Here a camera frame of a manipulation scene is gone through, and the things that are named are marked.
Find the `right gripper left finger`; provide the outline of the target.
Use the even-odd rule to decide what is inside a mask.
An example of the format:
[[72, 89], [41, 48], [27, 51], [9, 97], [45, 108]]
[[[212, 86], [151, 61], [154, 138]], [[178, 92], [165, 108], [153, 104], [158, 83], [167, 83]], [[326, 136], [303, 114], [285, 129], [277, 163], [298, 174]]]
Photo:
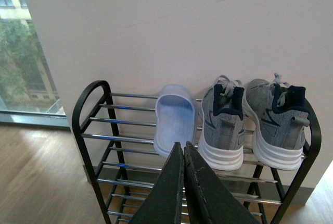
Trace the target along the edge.
[[174, 146], [152, 191], [130, 223], [181, 223], [184, 156], [179, 142]]

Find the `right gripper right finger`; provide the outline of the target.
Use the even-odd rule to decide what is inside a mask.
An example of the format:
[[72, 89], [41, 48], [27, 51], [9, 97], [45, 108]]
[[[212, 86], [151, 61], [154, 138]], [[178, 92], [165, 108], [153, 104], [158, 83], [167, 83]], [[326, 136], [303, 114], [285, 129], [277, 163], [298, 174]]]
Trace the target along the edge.
[[231, 194], [192, 143], [184, 148], [184, 183], [191, 223], [258, 223]]

